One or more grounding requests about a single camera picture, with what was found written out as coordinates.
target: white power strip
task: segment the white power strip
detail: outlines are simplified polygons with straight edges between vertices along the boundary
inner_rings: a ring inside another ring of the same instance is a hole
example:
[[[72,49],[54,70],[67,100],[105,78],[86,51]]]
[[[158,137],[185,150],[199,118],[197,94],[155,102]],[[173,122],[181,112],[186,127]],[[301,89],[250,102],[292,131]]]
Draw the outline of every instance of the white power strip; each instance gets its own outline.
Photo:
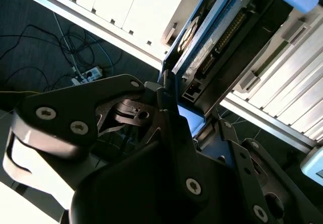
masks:
[[[74,85],[86,84],[101,78],[103,76],[102,69],[96,66],[93,69],[90,69],[84,72],[82,76],[84,77],[84,79],[82,79],[80,76],[73,78],[72,79],[73,84]]]

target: power strip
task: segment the power strip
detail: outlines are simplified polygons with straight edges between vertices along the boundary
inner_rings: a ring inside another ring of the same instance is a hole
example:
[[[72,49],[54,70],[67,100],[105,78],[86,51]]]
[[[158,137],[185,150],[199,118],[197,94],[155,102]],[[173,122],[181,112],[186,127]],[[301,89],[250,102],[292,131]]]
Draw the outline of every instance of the power strip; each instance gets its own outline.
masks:
[[[84,79],[82,79],[80,76],[77,76],[72,79],[72,83],[74,85],[80,85],[80,84],[86,84],[89,82],[92,82],[94,80],[97,80],[103,76],[102,69],[100,69],[98,66],[94,67],[93,69],[90,69],[82,74]]]

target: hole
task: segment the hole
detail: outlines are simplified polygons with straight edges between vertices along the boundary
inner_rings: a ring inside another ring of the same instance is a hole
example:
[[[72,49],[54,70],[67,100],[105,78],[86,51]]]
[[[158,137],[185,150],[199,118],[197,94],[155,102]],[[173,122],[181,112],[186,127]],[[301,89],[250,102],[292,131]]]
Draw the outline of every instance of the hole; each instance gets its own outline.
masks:
[[[84,127],[82,125],[75,125],[74,128],[77,129],[77,130],[80,130],[80,131],[84,130]]]
[[[277,220],[284,217],[284,206],[281,200],[274,193],[267,193],[264,196],[268,209]]]
[[[263,214],[262,210],[258,210],[258,214],[259,214],[261,217],[264,217],[264,214]]]
[[[42,111],[41,111],[41,114],[42,114],[43,116],[51,116],[51,113],[50,113],[50,111],[48,111],[48,110],[42,110]]]
[[[251,175],[251,172],[249,169],[247,169],[246,167],[244,168],[244,171],[248,174],[248,175]]]
[[[191,186],[191,188],[192,188],[194,191],[196,191],[196,190],[197,190],[197,185],[196,185],[196,183],[191,182],[191,183],[190,183],[190,186]]]
[[[194,101],[194,98],[192,96],[189,96],[188,94],[184,94],[183,96],[189,99],[190,101]]]
[[[221,155],[220,157],[218,157],[218,160],[220,160],[221,162],[226,163],[226,157],[224,157],[223,155]]]
[[[143,112],[139,113],[138,118],[139,118],[140,120],[143,120],[143,119],[148,118],[148,116],[149,116],[149,113],[148,113],[148,112],[146,112],[146,111],[143,111]]]
[[[130,83],[135,87],[139,87],[139,84],[134,80],[131,80]]]

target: black cable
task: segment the black cable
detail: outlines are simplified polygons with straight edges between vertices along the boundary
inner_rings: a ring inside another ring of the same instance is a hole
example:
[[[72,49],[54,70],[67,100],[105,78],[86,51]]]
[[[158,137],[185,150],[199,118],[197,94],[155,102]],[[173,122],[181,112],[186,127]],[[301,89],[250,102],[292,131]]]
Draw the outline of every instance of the black cable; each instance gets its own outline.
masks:
[[[11,48],[9,48],[8,50],[6,50],[1,56],[0,56],[0,60],[2,60],[9,52],[11,52],[14,48],[16,48],[20,41],[21,41],[21,38],[31,38],[31,39],[37,39],[37,40],[40,40],[40,41],[43,41],[43,42],[47,42],[47,43],[50,43],[54,46],[57,46],[61,49],[62,51],[62,54],[64,56],[64,58],[66,59],[66,61],[69,63],[69,65],[71,67],[74,67],[74,64],[67,58],[66,54],[73,54],[75,56],[75,60],[76,60],[76,63],[79,65],[79,66],[82,66],[83,68],[85,68],[86,70],[90,69],[90,68],[93,68],[94,67],[94,64],[95,64],[95,54],[94,54],[94,51],[93,49],[91,48],[92,45],[95,45],[95,44],[98,44],[98,43],[102,43],[102,42],[105,42],[105,40],[103,39],[98,39],[96,41],[91,41],[91,42],[88,42],[87,41],[87,32],[83,29],[82,29],[82,32],[83,32],[83,36],[81,35],[78,35],[76,33],[73,33],[72,32],[72,28],[75,27],[76,25],[73,24],[69,27],[68,29],[68,32],[63,36],[61,37],[60,39],[53,33],[51,32],[48,32],[42,28],[39,28],[35,25],[32,25],[32,24],[29,24],[27,25],[24,30],[22,31],[22,33],[20,35],[0,35],[0,37],[18,37],[17,41],[16,41],[16,44],[14,46],[12,46]],[[42,38],[39,38],[39,37],[36,37],[36,36],[26,36],[24,35],[24,33],[27,31],[28,28],[33,28],[33,29],[36,29],[42,33],[45,33],[49,36],[51,36],[55,42],[51,42],[51,41],[48,41],[48,40],[45,40],[45,39],[42,39]],[[62,40],[64,40],[64,37],[68,40],[68,42],[70,43],[71,45],[71,50],[69,50],[68,48],[66,48],[65,44],[62,42]],[[81,42],[81,44],[79,46],[76,46],[75,43],[73,42],[72,39],[77,39]],[[87,62],[81,55],[80,53],[85,50],[85,49],[89,49],[90,50],[90,54],[91,54],[91,60],[89,62]],[[117,63],[119,63],[122,59],[122,56],[123,56],[123,51],[120,50],[120,55],[118,57],[118,59],[112,63],[112,65],[110,66],[100,66],[100,68],[102,68],[103,70],[106,70],[106,69],[109,69],[111,67],[114,67]],[[4,85],[7,84],[7,82],[16,74],[18,73],[19,71],[21,70],[24,70],[24,69],[27,69],[27,68],[31,68],[31,69],[36,69],[38,71],[40,71],[42,73],[42,75],[44,76],[45,80],[46,80],[46,83],[47,83],[47,87],[44,89],[49,89],[50,88],[50,84],[48,82],[48,79],[46,77],[46,75],[44,74],[44,72],[42,70],[40,70],[39,68],[37,67],[33,67],[33,66],[26,66],[26,67],[23,67],[23,68],[20,68],[18,70],[16,70],[12,75],[10,75],[4,82]],[[71,78],[74,78],[75,76],[72,76],[72,75],[63,75],[61,76],[60,78],[58,78],[52,85],[51,85],[51,89],[53,90],[56,86],[56,84],[63,78],[63,77],[71,77]]]
[[[118,59],[116,60],[116,62],[113,64],[113,66],[117,65],[121,61],[122,56],[123,56],[123,50],[121,50],[120,55],[119,55]],[[110,65],[110,66],[100,67],[100,68],[102,68],[102,69],[109,69],[111,67],[112,66]]]
[[[40,70],[39,68],[37,68],[37,67],[33,67],[33,66],[25,66],[25,67],[23,67],[23,68],[20,68],[20,69],[18,69],[18,70],[16,70],[15,72],[13,72],[9,77],[7,77],[7,79],[4,81],[4,83],[3,83],[3,86],[4,85],[6,85],[7,84],[7,82],[15,75],[15,74],[17,74],[18,72],[20,72],[21,70],[24,70],[24,69],[36,69],[36,70],[38,70],[43,76],[44,76],[44,78],[45,78],[45,80],[46,80],[46,84],[48,85],[48,87],[49,87],[49,82],[48,82],[48,79],[47,79],[47,77],[46,77],[46,75],[45,75],[45,73],[42,71],[42,70]]]
[[[44,88],[43,92],[45,92],[47,89],[48,89],[49,91],[54,90],[54,89],[55,89],[56,84],[57,84],[57,83],[58,83],[62,78],[64,78],[64,77],[75,78],[75,75],[72,75],[72,74],[64,74],[64,75],[60,76],[58,79],[56,79],[56,81],[55,81],[53,84],[46,86],[46,87]]]
[[[32,39],[37,39],[37,40],[40,40],[40,41],[44,41],[44,42],[47,42],[49,44],[52,44],[54,46],[58,46],[58,47],[61,47],[60,45],[56,44],[56,43],[53,43],[51,41],[47,41],[45,39],[41,39],[39,37],[36,37],[36,36],[22,36],[22,35],[0,35],[0,37],[25,37],[25,38],[32,38]]]
[[[55,35],[55,34],[53,34],[53,33],[51,33],[51,32],[48,32],[48,31],[46,31],[46,30],[44,30],[44,29],[41,29],[41,28],[39,28],[38,26],[35,26],[35,25],[32,25],[32,24],[29,24],[29,25],[27,25],[25,28],[24,28],[24,30],[22,31],[22,33],[19,35],[19,38],[18,38],[18,40],[17,40],[17,42],[16,42],[16,44],[14,45],[14,46],[12,46],[11,48],[9,48],[7,51],[5,51],[1,56],[0,56],[0,60],[2,60],[10,51],[12,51],[14,48],[16,48],[18,45],[19,45],[19,42],[20,42],[20,39],[23,37],[23,34],[26,32],[26,30],[29,28],[29,27],[31,27],[31,28],[34,28],[34,29],[36,29],[36,30],[39,30],[39,31],[41,31],[41,32],[43,32],[43,33],[45,33],[45,34],[47,34],[47,35],[50,35],[50,36],[52,36],[57,42],[58,42],[58,44],[59,44],[59,46],[60,46],[60,49],[61,49],[61,51],[62,51],[62,53],[63,53],[63,55],[64,55],[64,57],[65,57],[65,59],[69,62],[69,64],[70,64],[70,66],[72,67],[72,64],[70,63],[70,61],[67,59],[67,57],[66,57],[66,55],[65,55],[65,50],[67,50],[66,48],[64,48],[63,47],[63,45],[61,44],[61,42],[60,42],[60,40],[59,40],[59,38]]]

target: blue cable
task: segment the blue cable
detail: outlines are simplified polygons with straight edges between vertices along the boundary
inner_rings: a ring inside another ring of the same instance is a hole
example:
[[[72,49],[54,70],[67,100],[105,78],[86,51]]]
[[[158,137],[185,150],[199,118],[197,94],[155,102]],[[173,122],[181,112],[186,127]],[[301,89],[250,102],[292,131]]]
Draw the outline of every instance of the blue cable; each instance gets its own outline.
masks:
[[[86,33],[86,35],[88,36],[88,37],[90,37],[93,41],[96,41],[90,34],[88,34],[88,33]],[[115,73],[115,67],[113,66],[113,63],[112,63],[112,60],[111,60],[111,58],[110,58],[110,56],[108,55],[108,53],[104,50],[104,48],[100,45],[100,43],[98,43],[97,44],[100,48],[101,48],[101,50],[104,52],[104,54],[106,55],[106,57],[109,59],[109,62],[110,62],[110,64],[111,64],[111,68],[112,68],[112,75],[111,76],[113,76],[113,74]]]

